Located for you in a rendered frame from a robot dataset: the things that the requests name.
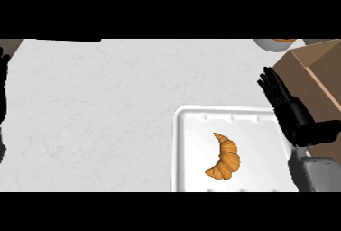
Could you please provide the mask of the golden brown croissant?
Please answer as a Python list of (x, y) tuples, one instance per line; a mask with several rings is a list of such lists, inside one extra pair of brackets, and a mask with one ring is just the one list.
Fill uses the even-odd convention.
[(239, 170), (240, 158), (234, 142), (221, 134), (212, 134), (219, 145), (217, 163), (205, 170), (205, 174), (215, 180), (228, 180)]

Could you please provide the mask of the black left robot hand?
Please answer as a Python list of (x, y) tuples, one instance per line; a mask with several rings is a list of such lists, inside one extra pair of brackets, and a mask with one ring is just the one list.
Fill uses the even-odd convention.
[(7, 83), (7, 63), (10, 56), (4, 54), (2, 47), (0, 47), (0, 163), (4, 159), (5, 145), (2, 143), (1, 123), (4, 122), (7, 115), (7, 95), (5, 95), (5, 83)]

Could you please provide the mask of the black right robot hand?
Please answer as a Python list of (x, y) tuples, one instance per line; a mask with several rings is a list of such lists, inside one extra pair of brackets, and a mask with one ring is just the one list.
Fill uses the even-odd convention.
[(314, 121), (302, 101), (290, 94), (277, 72), (270, 67), (264, 67), (256, 84), (264, 91), (280, 131), (290, 144), (305, 147), (332, 143), (341, 134), (341, 120)]

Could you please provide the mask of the brown cardboard box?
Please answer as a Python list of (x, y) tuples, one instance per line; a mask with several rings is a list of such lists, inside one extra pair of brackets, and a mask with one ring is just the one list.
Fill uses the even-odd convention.
[[(289, 50), (273, 70), (314, 121), (341, 120), (341, 39)], [(308, 154), (332, 158), (341, 165), (341, 134), (332, 143), (310, 147)]]

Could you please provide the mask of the white plastic tray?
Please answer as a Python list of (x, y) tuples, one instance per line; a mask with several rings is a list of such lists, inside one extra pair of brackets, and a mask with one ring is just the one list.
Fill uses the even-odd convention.
[(267, 107), (181, 106), (172, 117), (174, 192), (295, 192), (292, 146)]

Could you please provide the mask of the grey bowl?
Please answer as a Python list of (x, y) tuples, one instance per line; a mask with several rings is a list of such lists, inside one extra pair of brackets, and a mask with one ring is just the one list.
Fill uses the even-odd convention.
[(281, 52), (284, 51), (293, 42), (276, 42), (271, 39), (253, 39), (255, 44), (265, 51)]

